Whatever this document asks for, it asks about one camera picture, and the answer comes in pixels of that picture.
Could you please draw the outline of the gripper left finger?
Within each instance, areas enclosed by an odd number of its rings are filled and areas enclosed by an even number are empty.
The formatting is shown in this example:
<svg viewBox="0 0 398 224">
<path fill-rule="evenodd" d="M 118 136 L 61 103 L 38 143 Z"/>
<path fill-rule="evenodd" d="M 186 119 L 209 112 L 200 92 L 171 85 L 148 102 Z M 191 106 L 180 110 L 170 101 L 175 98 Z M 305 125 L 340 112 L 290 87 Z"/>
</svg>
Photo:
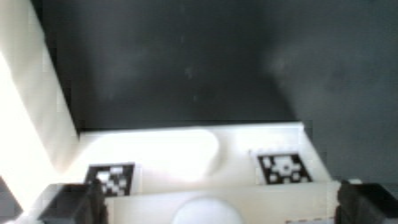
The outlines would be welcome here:
<svg viewBox="0 0 398 224">
<path fill-rule="evenodd" d="M 102 183 L 66 184 L 40 214 L 43 224 L 109 224 Z"/>
</svg>

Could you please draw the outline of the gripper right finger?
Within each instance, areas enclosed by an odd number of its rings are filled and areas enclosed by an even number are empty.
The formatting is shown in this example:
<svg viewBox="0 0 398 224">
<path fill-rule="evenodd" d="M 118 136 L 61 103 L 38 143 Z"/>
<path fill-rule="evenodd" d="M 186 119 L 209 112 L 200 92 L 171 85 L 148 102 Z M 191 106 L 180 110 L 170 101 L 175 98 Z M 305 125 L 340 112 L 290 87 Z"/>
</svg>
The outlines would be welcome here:
<svg viewBox="0 0 398 224">
<path fill-rule="evenodd" d="M 342 182 L 335 224 L 398 224 L 398 183 Z"/>
</svg>

